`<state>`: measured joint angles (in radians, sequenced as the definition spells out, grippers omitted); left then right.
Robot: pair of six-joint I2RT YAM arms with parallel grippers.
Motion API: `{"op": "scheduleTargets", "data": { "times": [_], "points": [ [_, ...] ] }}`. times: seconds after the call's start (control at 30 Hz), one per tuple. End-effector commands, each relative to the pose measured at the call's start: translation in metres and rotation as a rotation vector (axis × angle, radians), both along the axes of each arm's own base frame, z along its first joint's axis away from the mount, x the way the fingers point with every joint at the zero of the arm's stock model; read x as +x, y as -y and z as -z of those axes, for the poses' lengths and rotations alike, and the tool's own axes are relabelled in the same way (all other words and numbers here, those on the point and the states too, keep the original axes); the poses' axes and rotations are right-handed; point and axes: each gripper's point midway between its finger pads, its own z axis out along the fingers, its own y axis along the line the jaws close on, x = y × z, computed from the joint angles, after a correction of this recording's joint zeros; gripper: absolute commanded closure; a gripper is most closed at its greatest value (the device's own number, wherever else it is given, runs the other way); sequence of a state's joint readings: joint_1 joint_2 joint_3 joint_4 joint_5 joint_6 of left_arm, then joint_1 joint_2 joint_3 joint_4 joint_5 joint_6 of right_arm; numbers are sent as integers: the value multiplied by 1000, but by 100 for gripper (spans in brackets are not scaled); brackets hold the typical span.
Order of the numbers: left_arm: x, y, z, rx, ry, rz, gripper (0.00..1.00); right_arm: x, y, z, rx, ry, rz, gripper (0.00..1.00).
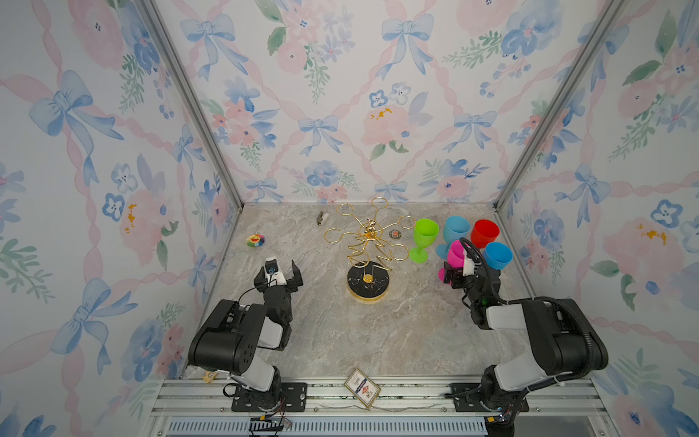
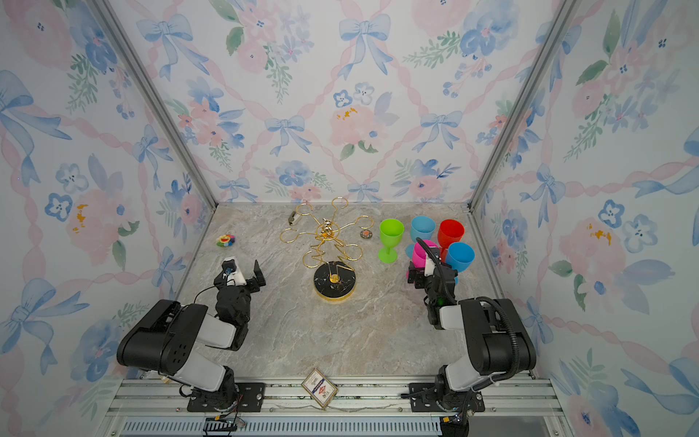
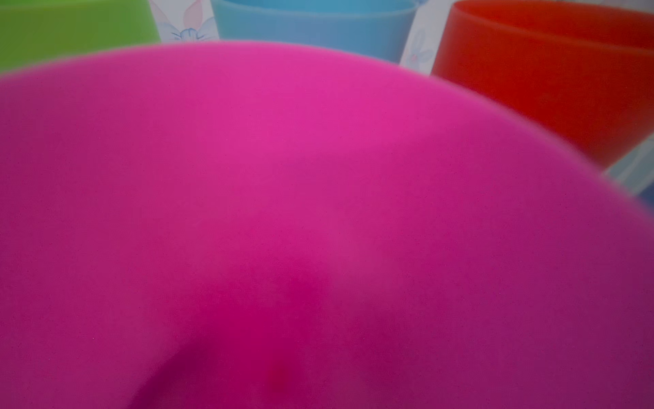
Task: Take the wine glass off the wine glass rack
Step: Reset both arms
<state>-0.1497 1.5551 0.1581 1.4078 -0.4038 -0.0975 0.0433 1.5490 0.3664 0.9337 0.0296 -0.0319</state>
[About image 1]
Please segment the magenta wine glass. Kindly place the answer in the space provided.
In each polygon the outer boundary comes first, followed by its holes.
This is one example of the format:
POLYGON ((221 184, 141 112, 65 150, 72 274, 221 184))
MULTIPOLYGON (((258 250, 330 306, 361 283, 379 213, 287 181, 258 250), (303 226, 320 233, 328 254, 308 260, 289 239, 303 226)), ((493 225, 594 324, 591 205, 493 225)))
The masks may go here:
MULTIPOLYGON (((462 246, 462 242, 460 242, 460 240, 453 242, 453 244, 451 244, 451 249, 449 250, 446 261, 449 262, 451 266, 459 269, 459 286, 463 283, 464 280, 464 276, 462 276, 462 265, 464 256, 465 253, 464 247, 462 246)), ((439 279, 442 281, 442 269, 439 271, 439 279)))

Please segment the red wine glass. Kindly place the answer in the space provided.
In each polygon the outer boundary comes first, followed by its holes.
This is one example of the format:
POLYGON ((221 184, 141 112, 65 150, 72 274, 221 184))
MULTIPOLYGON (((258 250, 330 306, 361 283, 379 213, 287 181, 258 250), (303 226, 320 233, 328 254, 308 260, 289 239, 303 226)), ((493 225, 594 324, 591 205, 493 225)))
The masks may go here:
POLYGON ((477 220, 471 231, 471 242, 478 249, 485 249, 486 246, 495 242, 500 236, 501 230, 498 225, 491 220, 477 220))

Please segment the green wine glass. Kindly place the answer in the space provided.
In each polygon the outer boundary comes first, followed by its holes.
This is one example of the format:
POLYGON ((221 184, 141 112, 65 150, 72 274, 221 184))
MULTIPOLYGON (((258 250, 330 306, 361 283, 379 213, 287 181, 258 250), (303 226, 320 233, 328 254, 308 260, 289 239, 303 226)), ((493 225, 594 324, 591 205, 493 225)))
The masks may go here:
POLYGON ((428 218, 417 220, 413 228, 413 240, 416 247, 410 250, 409 258, 418 264, 425 263, 429 258, 427 249, 433 245, 439 234, 440 227, 434 220, 428 218))

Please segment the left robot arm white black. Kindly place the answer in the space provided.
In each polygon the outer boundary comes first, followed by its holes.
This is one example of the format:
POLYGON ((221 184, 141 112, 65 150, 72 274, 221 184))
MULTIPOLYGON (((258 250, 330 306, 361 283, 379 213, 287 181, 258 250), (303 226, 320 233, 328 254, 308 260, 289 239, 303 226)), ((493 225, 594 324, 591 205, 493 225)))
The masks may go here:
POLYGON ((198 329, 187 353, 187 362, 205 371, 225 371, 235 382, 235 412, 274 412, 284 406, 280 371, 258 356, 258 350, 282 351, 291 337, 291 294, 303 285, 299 267, 291 264, 286 278, 278 260, 268 258, 254 279, 262 304, 243 305, 220 300, 198 329))

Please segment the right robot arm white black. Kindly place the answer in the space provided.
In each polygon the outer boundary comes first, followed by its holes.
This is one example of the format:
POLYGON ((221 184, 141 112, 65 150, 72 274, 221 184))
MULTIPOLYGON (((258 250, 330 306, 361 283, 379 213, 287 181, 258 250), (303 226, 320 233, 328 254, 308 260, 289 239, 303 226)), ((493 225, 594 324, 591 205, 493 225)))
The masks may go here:
POLYGON ((609 353, 572 299, 537 297, 504 300, 500 272, 479 264, 470 275, 445 263, 439 278, 464 292, 462 303, 483 331, 523 331, 528 345, 517 357, 486 368, 481 381, 452 383, 444 397, 457 412, 491 413, 490 424, 509 427, 526 409, 526 396, 579 380, 608 365, 609 353))

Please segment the cyan wine glass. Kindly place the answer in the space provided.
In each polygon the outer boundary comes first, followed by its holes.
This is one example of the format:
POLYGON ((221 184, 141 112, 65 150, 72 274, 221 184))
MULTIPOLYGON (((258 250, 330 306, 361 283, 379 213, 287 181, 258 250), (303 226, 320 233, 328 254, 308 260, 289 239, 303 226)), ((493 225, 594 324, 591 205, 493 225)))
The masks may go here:
POLYGON ((511 249, 505 244, 496 241, 488 243, 482 254, 487 265, 497 271, 502 271, 513 261, 511 249))

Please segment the light blue wine glass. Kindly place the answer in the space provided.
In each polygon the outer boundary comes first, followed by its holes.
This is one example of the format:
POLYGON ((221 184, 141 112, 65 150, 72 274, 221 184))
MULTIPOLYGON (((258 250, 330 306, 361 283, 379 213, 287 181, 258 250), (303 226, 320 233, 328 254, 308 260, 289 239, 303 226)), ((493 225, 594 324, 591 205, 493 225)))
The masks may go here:
POLYGON ((461 216, 451 216, 447 218, 443 229, 445 243, 437 247, 436 254, 442 260, 446 260, 449 250, 451 249, 451 244, 460 240, 460 238, 465 238, 470 230, 471 222, 469 222, 467 218, 461 216))

